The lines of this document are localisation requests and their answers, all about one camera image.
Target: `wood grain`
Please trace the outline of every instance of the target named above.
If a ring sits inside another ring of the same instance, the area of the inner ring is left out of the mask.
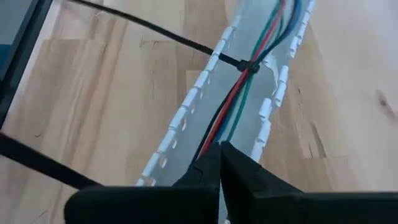
[[[210,47],[226,27],[223,0],[96,2]],[[67,1],[54,1],[45,24],[2,132],[102,184],[134,185],[194,83],[186,70],[207,56],[181,56],[174,41]],[[75,190],[0,160],[0,223],[63,223]]]

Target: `wire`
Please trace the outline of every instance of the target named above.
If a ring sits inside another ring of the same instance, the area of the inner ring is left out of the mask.
[[[224,100],[221,102],[221,104],[219,105],[219,107],[218,107],[217,110],[216,110],[216,113],[215,113],[214,116],[212,117],[212,119],[211,119],[209,125],[207,126],[207,129],[206,129],[206,131],[205,131],[205,134],[203,135],[203,138],[201,139],[201,141],[200,141],[200,143],[199,143],[198,149],[197,149],[195,155],[194,155],[193,158],[192,158],[190,167],[191,167],[192,164],[197,160],[197,158],[198,158],[198,156],[199,156],[199,153],[200,153],[200,151],[201,151],[203,145],[205,144],[205,141],[206,141],[206,139],[207,139],[207,136],[209,135],[209,133],[210,133],[212,127],[213,127],[214,122],[215,122],[216,119],[218,118],[218,115],[219,115],[221,109],[223,109],[223,107],[224,107],[224,105],[225,105],[225,103],[226,103],[226,100],[227,100],[228,96],[231,94],[232,90],[233,90],[233,87],[232,87],[232,89],[228,92],[227,97],[225,97]]]
[[[283,10],[285,8],[285,0],[281,0],[281,7],[278,9],[278,17],[280,17],[283,13]],[[275,26],[277,24],[277,20],[272,21],[271,23],[271,28],[270,30],[274,30]],[[269,37],[271,36],[272,32],[268,32],[264,38],[264,40],[261,42],[260,48],[258,49],[258,51],[254,54],[253,59],[257,58],[260,54],[261,54],[261,49],[265,46],[267,39],[269,39]],[[205,153],[205,151],[208,149],[208,146],[210,145],[211,142],[213,142],[215,135],[217,134],[217,132],[220,129],[220,126],[222,124],[222,122],[225,119],[225,116],[231,106],[231,102],[234,100],[234,98],[236,97],[236,94],[239,93],[239,89],[241,89],[241,85],[244,83],[243,80],[245,80],[247,78],[248,75],[252,75],[249,74],[249,70],[245,69],[245,71],[243,71],[242,75],[240,76],[240,78],[237,80],[236,84],[232,89],[231,94],[227,97],[226,103],[223,107],[223,109],[220,112],[220,116],[219,118],[216,120],[216,124],[214,126],[214,128],[210,131],[210,134],[207,138],[207,140],[205,141],[205,144],[203,146],[203,149],[201,150],[201,152],[199,153],[199,157]]]
[[[295,3],[294,3],[292,17],[290,19],[290,22],[292,22],[292,23],[290,23],[290,25],[288,25],[287,28],[286,28],[287,30],[289,30],[289,33],[286,36],[288,36],[290,34],[290,32],[292,32],[293,28],[295,27],[295,25],[296,25],[296,23],[297,23],[297,21],[298,21],[298,19],[300,17],[300,11],[301,11],[301,1],[298,0],[298,1],[295,1]],[[278,41],[278,37],[282,36],[282,35],[280,35],[280,32],[281,32],[282,28],[283,28],[283,16],[281,17],[280,27],[279,27],[279,31],[278,31],[278,34],[276,36],[276,40],[275,41]],[[231,127],[231,131],[229,132],[228,137],[226,139],[227,141],[230,141],[232,139],[233,134],[235,132],[235,129],[236,129],[238,123],[239,123],[240,117],[241,117],[242,112],[243,112],[243,108],[244,108],[244,106],[246,104],[246,100],[247,100],[247,97],[248,97],[248,93],[249,93],[249,89],[250,89],[252,80],[253,80],[253,77],[250,77],[249,80],[248,80],[248,83],[246,84],[246,87],[245,87],[244,93],[243,93],[242,102],[241,102],[241,105],[240,105],[240,107],[238,109],[238,112],[236,114],[236,118],[234,120],[234,123],[233,123],[233,125]]]
[[[142,26],[144,26],[144,27],[146,27],[148,29],[151,29],[151,30],[153,30],[155,32],[158,32],[158,33],[160,33],[160,34],[162,34],[162,35],[164,35],[164,36],[166,36],[166,37],[168,37],[168,38],[170,38],[172,40],[175,40],[178,43],[181,43],[183,45],[186,45],[186,46],[189,46],[189,47],[194,48],[196,50],[199,50],[199,51],[201,51],[201,52],[203,52],[203,53],[205,53],[207,55],[212,55],[212,53],[214,51],[213,49],[211,49],[211,48],[209,48],[209,47],[207,47],[205,45],[202,45],[202,44],[196,43],[196,42],[194,42],[192,40],[186,39],[186,38],[184,38],[184,37],[182,37],[180,35],[174,34],[173,32],[170,32],[170,31],[168,31],[168,30],[166,30],[164,28],[161,28],[158,25],[155,25],[155,24],[153,24],[151,22],[148,22],[148,21],[145,21],[143,19],[140,19],[140,18],[138,18],[136,16],[127,14],[125,12],[121,12],[121,11],[116,10],[116,9],[111,9],[109,7],[106,7],[106,6],[102,6],[100,4],[96,4],[96,3],[89,2],[89,1],[84,1],[84,0],[69,0],[69,1],[75,2],[75,3],[78,3],[78,4],[82,4],[84,6],[92,7],[92,8],[95,8],[97,10],[104,11],[104,12],[107,12],[107,13],[122,17],[124,19],[129,20],[129,21],[135,22],[135,23],[137,23],[139,25],[142,25]],[[221,53],[218,58],[220,60],[222,60],[223,62],[226,62],[226,63],[228,63],[228,64],[230,64],[230,65],[232,65],[234,67],[237,67],[237,68],[239,67],[240,61],[236,60],[236,59],[234,59],[234,58],[232,58],[232,57],[230,57],[228,55],[225,55],[225,54]]]
[[[264,34],[267,32],[267,30],[269,30],[269,27],[271,26],[271,22],[272,22],[272,21],[275,19],[275,17],[277,16],[278,8],[280,8],[280,2],[278,2],[278,4],[275,5],[275,8],[274,8],[274,10],[272,11],[272,13],[271,13],[271,15],[270,15],[270,17],[269,17],[266,26],[264,27],[264,29],[263,29],[262,32],[261,32],[261,37],[263,37]],[[276,38],[278,38],[278,36],[279,36],[280,33],[282,32],[283,20],[284,20],[284,17],[283,17],[283,15],[282,15],[282,16],[280,17],[280,25],[279,25],[279,30],[278,30],[278,33],[277,33],[277,35],[276,35]],[[258,46],[259,46],[260,44],[261,44],[261,38],[258,39],[258,41],[257,41],[257,43],[256,43],[256,45],[255,45],[254,48],[255,48],[255,49],[258,48]],[[249,90],[250,90],[252,81],[253,81],[253,76],[251,76],[251,77],[249,78],[248,82],[246,83],[246,86],[245,86],[245,89],[244,89],[244,93],[243,93],[243,97],[242,97],[241,104],[240,104],[240,106],[239,106],[238,112],[236,113],[234,123],[232,124],[232,127],[231,127],[231,129],[230,129],[230,131],[229,131],[229,134],[228,134],[227,138],[226,138],[227,141],[231,141],[231,139],[232,139],[232,137],[233,137],[233,134],[234,134],[234,132],[235,132],[235,129],[236,129],[236,127],[238,126],[239,120],[240,120],[240,118],[241,118],[241,116],[242,116],[243,108],[244,108],[244,106],[246,105],[246,100],[247,100],[248,95],[249,95]]]
[[[265,57],[269,54],[269,52],[271,52],[271,50],[273,50],[287,36],[290,35],[290,33],[293,31],[294,27],[296,26],[297,21],[299,21],[300,13],[301,13],[301,0],[294,0],[293,13],[289,19],[289,22],[287,23],[287,27],[286,27],[285,31],[280,35],[280,37],[278,39],[275,40],[275,42],[273,42],[271,44],[271,46],[269,48],[265,49],[265,51],[263,51],[260,54],[260,56],[254,62],[255,65],[259,65],[265,59]]]

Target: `wooden floor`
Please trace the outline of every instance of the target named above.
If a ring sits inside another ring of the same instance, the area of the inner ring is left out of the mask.
[[[96,2],[210,47],[235,5]],[[397,126],[375,97],[382,91],[398,110],[396,35],[389,39],[396,31],[386,27],[398,22],[394,8],[393,0],[317,1],[272,117],[264,167],[307,192],[398,189]],[[98,182],[133,185],[207,59],[143,27],[54,0],[2,132]],[[73,189],[5,158],[0,170],[0,223],[62,223]]]

